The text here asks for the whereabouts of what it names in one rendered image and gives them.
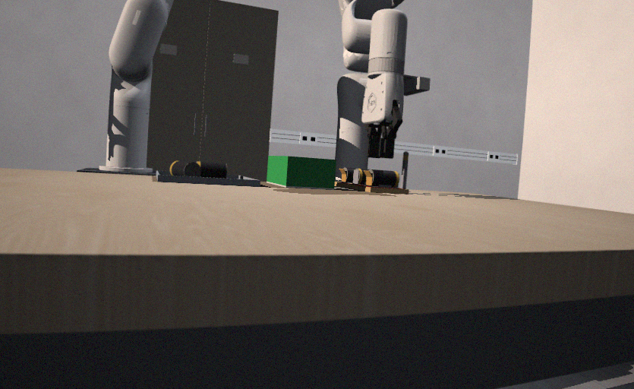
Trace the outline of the green box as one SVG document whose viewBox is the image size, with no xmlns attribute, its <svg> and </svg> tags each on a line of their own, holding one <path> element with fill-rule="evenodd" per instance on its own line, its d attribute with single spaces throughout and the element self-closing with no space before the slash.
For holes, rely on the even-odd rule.
<svg viewBox="0 0 634 389">
<path fill-rule="evenodd" d="M 336 160 L 268 156 L 267 183 L 285 188 L 334 190 Z"/>
</svg>

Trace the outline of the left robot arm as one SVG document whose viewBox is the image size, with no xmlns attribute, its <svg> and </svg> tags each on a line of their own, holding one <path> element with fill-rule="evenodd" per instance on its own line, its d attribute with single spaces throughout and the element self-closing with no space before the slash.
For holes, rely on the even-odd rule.
<svg viewBox="0 0 634 389">
<path fill-rule="evenodd" d="M 430 90 L 430 78 L 404 74 L 408 19 L 394 9 L 403 1 L 339 0 L 339 8 L 345 67 L 364 73 L 400 73 L 404 96 L 409 96 Z M 335 182 L 342 181 L 339 169 L 367 169 L 367 129 L 361 120 L 367 79 L 367 74 L 345 74 L 337 84 Z"/>
</svg>

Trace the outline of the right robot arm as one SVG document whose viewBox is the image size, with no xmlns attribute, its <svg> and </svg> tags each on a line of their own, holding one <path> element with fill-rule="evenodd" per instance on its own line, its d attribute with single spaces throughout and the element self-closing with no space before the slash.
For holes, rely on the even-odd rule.
<svg viewBox="0 0 634 389">
<path fill-rule="evenodd" d="M 147 168 L 153 56 L 174 0 L 127 0 L 109 47 L 112 79 L 106 166 L 111 172 Z"/>
</svg>

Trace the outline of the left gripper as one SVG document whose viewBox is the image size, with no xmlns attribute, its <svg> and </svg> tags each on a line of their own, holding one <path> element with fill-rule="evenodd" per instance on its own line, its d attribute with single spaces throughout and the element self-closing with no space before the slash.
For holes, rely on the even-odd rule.
<svg viewBox="0 0 634 389">
<path fill-rule="evenodd" d="M 367 76 L 361 118 L 367 129 L 367 157 L 392 159 L 396 132 L 402 124 L 404 77 L 391 71 L 374 71 Z"/>
</svg>

